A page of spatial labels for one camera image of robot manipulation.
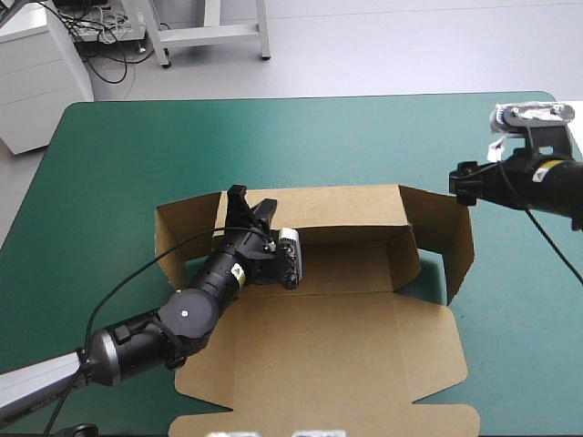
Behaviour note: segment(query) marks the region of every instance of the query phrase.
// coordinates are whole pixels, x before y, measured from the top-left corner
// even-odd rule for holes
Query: white drawer
[[[0,75],[62,59],[48,32],[0,43]]]
[[[75,85],[77,82],[64,60],[31,66],[0,75],[0,105]]]
[[[0,138],[12,153],[47,146],[65,108],[85,98],[78,86],[0,107]]]

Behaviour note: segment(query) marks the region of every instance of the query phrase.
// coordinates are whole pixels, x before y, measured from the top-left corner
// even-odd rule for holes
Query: green table
[[[99,297],[154,255],[157,204],[228,188],[398,182],[446,192],[461,160],[486,157],[496,102],[543,93],[75,104],[58,127],[0,251],[0,368],[80,345]],[[452,309],[469,377],[428,402],[474,405],[482,433],[583,432],[583,293],[516,211],[472,209],[476,263]],[[544,225],[581,267],[567,219]],[[441,260],[404,292],[439,281]],[[107,306],[97,325],[160,305],[158,267]],[[149,371],[116,388],[73,393],[56,428],[163,433],[213,411]],[[8,429],[40,432],[50,413]]]

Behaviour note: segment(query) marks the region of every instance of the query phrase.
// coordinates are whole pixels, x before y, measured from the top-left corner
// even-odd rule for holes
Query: cardboard box
[[[179,392],[233,411],[179,417],[170,436],[478,435],[472,407],[412,404],[467,369],[451,311],[393,293],[418,274],[417,249],[428,249],[443,255],[451,301],[474,259],[467,208],[397,185],[248,192],[250,205],[263,198],[279,202],[274,230],[299,230],[304,280],[241,291],[176,377]],[[157,251],[224,226],[226,206],[222,192],[158,207]],[[186,261],[212,241],[160,262],[177,289],[188,286]]]

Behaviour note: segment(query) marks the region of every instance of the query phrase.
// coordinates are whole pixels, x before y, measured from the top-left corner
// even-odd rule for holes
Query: gray floor
[[[258,44],[172,51],[172,68],[153,56],[107,85],[97,100],[314,97],[543,90],[583,100],[583,2],[559,0],[267,0],[273,59]],[[250,19],[254,0],[223,0],[229,22]],[[174,27],[199,5],[160,2]],[[112,79],[111,61],[97,67]],[[0,244],[43,150],[13,157],[0,145]]]

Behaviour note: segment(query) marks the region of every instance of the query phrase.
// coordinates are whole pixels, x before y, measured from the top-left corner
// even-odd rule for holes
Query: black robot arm
[[[571,218],[583,229],[583,163],[573,158],[567,124],[573,108],[560,103],[498,105],[493,131],[522,137],[524,147],[496,163],[461,162],[449,175],[449,190],[463,205],[481,198],[514,209],[538,209]]]
[[[224,236],[189,288],[173,293],[162,307],[97,330],[87,351],[0,375],[0,428],[54,400],[77,378],[112,386],[164,363],[177,369],[207,346],[221,314],[242,286],[280,283],[297,287],[302,278],[298,233],[282,229],[277,244],[271,219],[277,201],[264,199],[250,208],[246,188],[228,192]]]

